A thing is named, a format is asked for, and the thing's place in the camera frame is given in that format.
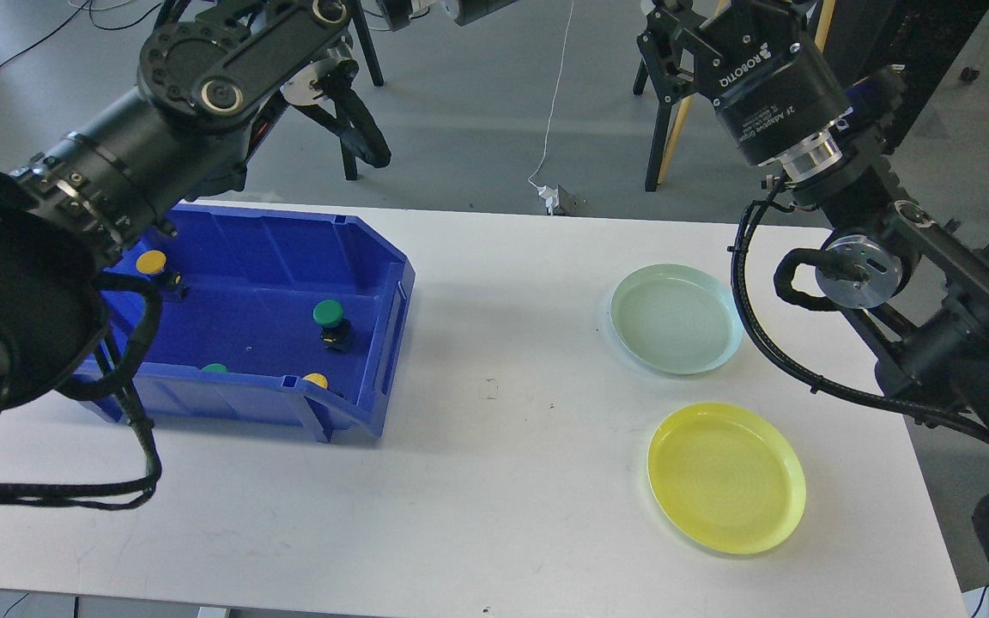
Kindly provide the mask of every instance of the gray floor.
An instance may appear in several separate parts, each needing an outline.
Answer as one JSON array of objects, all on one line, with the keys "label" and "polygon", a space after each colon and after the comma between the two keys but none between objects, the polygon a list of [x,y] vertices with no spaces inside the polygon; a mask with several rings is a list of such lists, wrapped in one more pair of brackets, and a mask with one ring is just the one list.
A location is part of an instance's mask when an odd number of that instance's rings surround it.
[{"label": "gray floor", "polygon": [[[697,9],[708,12],[714,4],[699,0]],[[95,17],[121,24],[148,7],[133,3]],[[538,214],[537,192],[526,179],[544,146],[568,8],[566,1],[527,0],[464,28],[434,11],[407,30],[374,33],[388,85],[374,89],[362,73],[357,90],[391,144],[391,166],[362,166],[361,180],[346,181],[333,137],[290,113],[252,161],[247,191],[224,197]],[[0,0],[0,62],[71,11],[64,0]],[[48,148],[133,87],[137,50],[149,23],[102,32],[79,15],[55,38],[1,70],[0,169]],[[642,28],[637,0],[578,0],[549,158],[537,182],[566,187],[580,198],[581,215],[737,221],[760,192],[761,173],[746,167],[702,100],[691,113],[666,184],[656,193],[643,191],[655,99],[649,89],[642,98],[629,93],[639,62],[633,38]],[[924,207],[938,219],[964,221],[959,235],[972,246],[989,241],[989,59],[972,85],[958,82],[955,74],[974,58],[980,39],[977,35],[965,47],[964,58],[892,158],[904,186]],[[775,215],[772,222],[823,224],[819,215]],[[940,294],[937,273],[923,273],[902,309],[922,318]],[[981,586],[989,570],[968,517],[978,497],[989,492],[989,450],[946,431],[912,427],[911,434],[961,586]],[[0,605],[20,596],[11,595],[0,593]],[[69,615],[70,601],[32,595],[11,615]],[[195,615],[196,610],[87,598],[82,613]]]}]

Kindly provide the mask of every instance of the blue plastic bin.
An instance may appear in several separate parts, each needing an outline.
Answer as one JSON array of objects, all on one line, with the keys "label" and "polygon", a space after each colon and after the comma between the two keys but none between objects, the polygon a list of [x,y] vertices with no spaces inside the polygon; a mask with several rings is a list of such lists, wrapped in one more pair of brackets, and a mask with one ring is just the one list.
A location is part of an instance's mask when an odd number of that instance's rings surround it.
[{"label": "blue plastic bin", "polygon": [[[304,427],[319,442],[362,427],[379,438],[395,376],[415,271],[356,216],[181,206],[177,239],[146,235],[114,270],[137,275],[143,251],[167,254],[184,300],[162,305],[158,336],[135,385],[149,414]],[[342,302],[353,325],[346,352],[319,340],[312,310]],[[143,312],[136,294],[106,294],[123,345]],[[221,363],[228,373],[201,371]],[[321,373],[329,390],[302,379]],[[100,376],[94,360],[77,374]],[[84,403],[110,422],[112,398]]]}]

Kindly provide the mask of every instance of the black metal stand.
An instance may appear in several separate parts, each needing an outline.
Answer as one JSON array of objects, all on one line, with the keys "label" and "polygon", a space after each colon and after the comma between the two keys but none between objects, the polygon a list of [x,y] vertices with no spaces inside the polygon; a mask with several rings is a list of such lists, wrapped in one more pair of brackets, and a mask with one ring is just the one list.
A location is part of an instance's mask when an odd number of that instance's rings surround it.
[{"label": "black metal stand", "polygon": [[[338,118],[338,122],[346,126],[352,126],[346,111],[337,103],[334,103],[334,116]],[[342,146],[342,170],[346,173],[346,180],[359,179],[360,176],[357,175],[357,157],[352,152],[349,152],[345,144],[342,144],[341,141],[338,144]]]},{"label": "black metal stand", "polygon": [[365,19],[361,0],[345,0],[345,3],[353,16],[354,30],[357,31],[357,40],[361,42],[361,51],[365,52],[365,64],[368,65],[369,77],[373,78],[373,86],[384,86],[384,73],[380,71],[380,60],[376,58],[376,47],[373,47],[373,36],[368,30],[368,19]]},{"label": "black metal stand", "polygon": [[[640,60],[640,69],[636,71],[632,94],[639,97],[647,86],[647,65]],[[666,137],[670,132],[670,113],[674,110],[675,98],[671,94],[661,94],[658,98],[658,112],[655,113],[655,132],[651,138],[651,155],[647,157],[647,176],[643,181],[645,191],[658,189],[658,176],[663,171],[663,152],[666,149]]]}]

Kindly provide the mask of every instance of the white table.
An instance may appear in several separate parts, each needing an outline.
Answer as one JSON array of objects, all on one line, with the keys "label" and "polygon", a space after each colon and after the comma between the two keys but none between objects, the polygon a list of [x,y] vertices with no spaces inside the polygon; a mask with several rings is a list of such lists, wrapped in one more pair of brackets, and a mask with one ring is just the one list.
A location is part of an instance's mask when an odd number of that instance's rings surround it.
[{"label": "white table", "polygon": [[[423,618],[964,615],[902,419],[810,395],[749,341],[694,377],[620,348],[621,278],[676,262],[727,281],[732,226],[270,207],[360,215],[415,264],[384,438],[160,419],[145,507],[0,507],[1,588]],[[843,320],[772,294],[781,255],[825,234],[760,231],[752,294],[798,360],[875,388]],[[800,456],[807,512],[773,551],[706,550],[652,499],[652,432],[704,400],[764,415]],[[120,480],[137,451],[58,396],[0,420],[0,480]]]}]

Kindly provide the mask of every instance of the light green plate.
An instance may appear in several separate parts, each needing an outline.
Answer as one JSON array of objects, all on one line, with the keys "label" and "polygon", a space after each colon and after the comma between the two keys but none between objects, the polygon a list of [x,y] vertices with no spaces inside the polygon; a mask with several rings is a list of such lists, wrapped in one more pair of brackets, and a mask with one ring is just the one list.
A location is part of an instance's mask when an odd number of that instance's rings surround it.
[{"label": "light green plate", "polygon": [[625,277],[610,314],[624,347],[670,374],[719,367],[743,340],[731,290],[679,264],[655,264]]},{"label": "light green plate", "polygon": [[733,554],[777,547],[800,524],[808,499],[788,439],[727,403],[697,403],[667,417],[652,438],[647,476],[674,525]]}]

